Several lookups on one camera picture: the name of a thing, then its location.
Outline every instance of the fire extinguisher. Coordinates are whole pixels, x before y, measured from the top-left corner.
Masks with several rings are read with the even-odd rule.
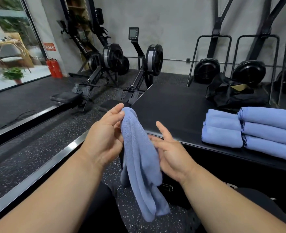
[[[51,63],[57,78],[63,78],[59,63],[56,59],[51,59]]]
[[[48,69],[50,71],[51,76],[53,78],[56,78],[56,73],[55,73],[53,65],[52,65],[52,60],[51,59],[47,59],[46,63],[47,63],[47,66],[48,66]]]

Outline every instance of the folded blue towel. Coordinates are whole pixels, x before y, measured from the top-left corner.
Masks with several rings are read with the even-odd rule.
[[[231,148],[243,146],[241,131],[210,127],[206,126],[205,122],[203,123],[201,140],[205,143]]]
[[[229,130],[241,131],[241,123],[238,118],[220,118],[220,117],[207,117],[205,119],[205,125],[209,127],[217,127]]]
[[[269,141],[253,136],[245,136],[246,148],[286,160],[286,144]]]
[[[168,202],[157,188],[162,183],[159,156],[135,111],[122,110],[125,112],[121,123],[125,153],[121,183],[131,184],[144,219],[151,222],[155,216],[170,213]]]
[[[264,107],[242,107],[238,112],[240,120],[266,124],[286,129],[286,110]]]
[[[244,122],[242,125],[242,133],[286,144],[286,129],[259,123]]]
[[[219,118],[229,118],[237,119],[237,114],[231,114],[220,110],[209,109],[206,113],[206,117],[219,117]]]

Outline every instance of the speckled rubber flooring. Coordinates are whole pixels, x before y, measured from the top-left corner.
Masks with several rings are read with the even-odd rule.
[[[119,86],[130,86],[136,73],[137,70],[130,70],[127,75],[121,76]],[[0,124],[9,123],[26,111],[39,112],[54,105],[49,100],[52,94],[71,90],[73,83],[81,80],[57,80],[48,77],[0,93]],[[180,86],[186,86],[186,82],[187,75],[168,73],[162,73],[154,79],[154,83]],[[105,79],[99,82],[102,85],[105,83]],[[116,91],[111,87],[101,87],[94,88],[92,93],[93,104],[88,105],[86,112],[68,110],[0,146],[0,197],[99,120],[103,113],[98,111],[98,106],[113,98]],[[129,232],[185,232],[188,212],[177,206],[170,206],[171,214],[159,217],[152,223],[145,222],[132,190],[120,186],[120,170],[120,162],[116,159],[106,169],[103,182],[118,187],[117,204]]]

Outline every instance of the stack of towels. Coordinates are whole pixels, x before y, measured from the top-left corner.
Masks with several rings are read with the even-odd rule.
[[[238,114],[209,109],[202,141],[259,151],[286,160],[286,110],[242,107]]]
[[[241,124],[237,114],[209,109],[203,122],[201,139],[203,142],[241,148]]]
[[[237,115],[247,149],[286,160],[286,110],[242,107]]]

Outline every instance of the left hand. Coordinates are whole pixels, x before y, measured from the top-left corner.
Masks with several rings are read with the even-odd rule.
[[[80,148],[101,172],[122,150],[120,122],[125,116],[125,112],[121,111],[123,106],[123,103],[116,105],[101,120],[95,122]]]

